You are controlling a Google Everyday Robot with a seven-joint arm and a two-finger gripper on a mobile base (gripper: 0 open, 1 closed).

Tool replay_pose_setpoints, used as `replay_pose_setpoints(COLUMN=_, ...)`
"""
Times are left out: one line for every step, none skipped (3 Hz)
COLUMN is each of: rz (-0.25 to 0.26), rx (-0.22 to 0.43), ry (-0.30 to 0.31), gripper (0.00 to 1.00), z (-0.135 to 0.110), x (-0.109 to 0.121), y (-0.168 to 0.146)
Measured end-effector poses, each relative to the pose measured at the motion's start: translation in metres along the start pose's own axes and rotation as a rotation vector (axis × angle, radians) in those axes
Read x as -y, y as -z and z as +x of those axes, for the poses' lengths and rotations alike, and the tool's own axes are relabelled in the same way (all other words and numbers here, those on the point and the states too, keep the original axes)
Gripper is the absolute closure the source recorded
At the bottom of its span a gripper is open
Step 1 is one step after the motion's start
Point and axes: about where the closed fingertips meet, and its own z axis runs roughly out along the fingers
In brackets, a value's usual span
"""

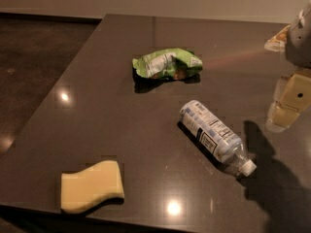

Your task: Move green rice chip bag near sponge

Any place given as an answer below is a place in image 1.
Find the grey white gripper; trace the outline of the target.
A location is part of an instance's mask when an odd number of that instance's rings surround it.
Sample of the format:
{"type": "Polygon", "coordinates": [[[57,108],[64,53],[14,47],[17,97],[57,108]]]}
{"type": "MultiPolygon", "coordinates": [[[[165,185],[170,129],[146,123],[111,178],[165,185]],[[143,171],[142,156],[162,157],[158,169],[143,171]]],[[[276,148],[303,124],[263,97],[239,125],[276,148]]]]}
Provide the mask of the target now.
{"type": "MultiPolygon", "coordinates": [[[[264,48],[284,52],[292,64],[311,67],[311,1],[298,13],[291,25],[285,26],[270,38],[264,48]]],[[[311,105],[311,70],[298,69],[276,83],[266,128],[281,133],[290,128],[300,114],[311,105]]]]}

